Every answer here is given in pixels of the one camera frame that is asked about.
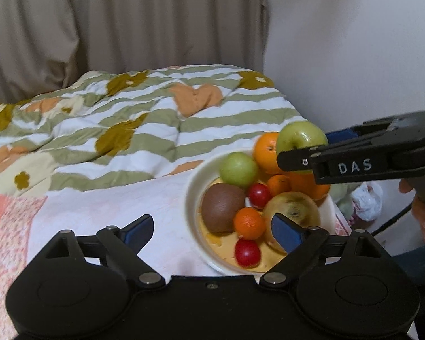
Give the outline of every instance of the white wall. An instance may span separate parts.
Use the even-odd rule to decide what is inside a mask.
[[[325,131],[425,109],[425,0],[269,0],[265,74]]]

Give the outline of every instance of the beige curtain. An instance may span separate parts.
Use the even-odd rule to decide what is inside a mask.
[[[0,101],[68,86],[88,70],[261,70],[265,30],[265,0],[0,0]]]

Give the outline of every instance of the red cherry tomato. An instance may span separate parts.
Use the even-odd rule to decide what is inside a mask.
[[[272,198],[269,188],[260,182],[250,186],[247,196],[250,204],[256,209],[263,209]]]
[[[235,258],[241,267],[252,268],[260,263],[262,253],[253,240],[239,239],[235,245]]]

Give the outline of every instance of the striped comforter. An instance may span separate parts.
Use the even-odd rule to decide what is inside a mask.
[[[179,98],[196,104],[205,85],[220,102],[183,116]],[[0,104],[0,193],[41,196],[170,175],[250,148],[294,120],[303,119],[269,78],[239,67],[91,71],[69,88]]]

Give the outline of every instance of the green apple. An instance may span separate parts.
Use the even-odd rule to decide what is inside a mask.
[[[294,121],[283,127],[277,137],[275,152],[291,151],[297,148],[326,145],[324,132],[310,121]]]
[[[223,160],[219,173],[223,182],[247,189],[258,176],[258,165],[248,154],[233,152]]]

